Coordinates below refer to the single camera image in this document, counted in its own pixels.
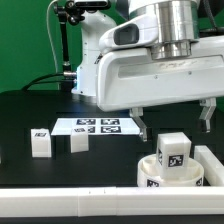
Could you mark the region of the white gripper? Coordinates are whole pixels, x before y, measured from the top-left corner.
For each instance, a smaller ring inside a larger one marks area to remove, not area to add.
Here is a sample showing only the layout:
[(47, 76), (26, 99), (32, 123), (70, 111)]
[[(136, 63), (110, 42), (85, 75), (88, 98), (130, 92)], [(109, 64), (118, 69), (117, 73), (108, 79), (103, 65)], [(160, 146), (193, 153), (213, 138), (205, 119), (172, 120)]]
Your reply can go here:
[(224, 96), (224, 37), (207, 37), (191, 46), (189, 57), (154, 60), (148, 48), (114, 51), (100, 61), (97, 105), (103, 111), (130, 109), (129, 115), (148, 141), (143, 109), (201, 100), (200, 126), (211, 131), (214, 97)]

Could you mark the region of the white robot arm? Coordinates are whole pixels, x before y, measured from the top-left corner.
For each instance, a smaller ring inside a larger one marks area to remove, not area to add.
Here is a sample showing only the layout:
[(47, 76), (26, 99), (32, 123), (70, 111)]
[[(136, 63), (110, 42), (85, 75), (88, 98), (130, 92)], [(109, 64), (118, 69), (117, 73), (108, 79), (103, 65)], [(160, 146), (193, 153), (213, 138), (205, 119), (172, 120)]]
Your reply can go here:
[(127, 21), (99, 36), (95, 94), (103, 111), (199, 100), (206, 132), (224, 96), (224, 28), (210, 0), (117, 0)]

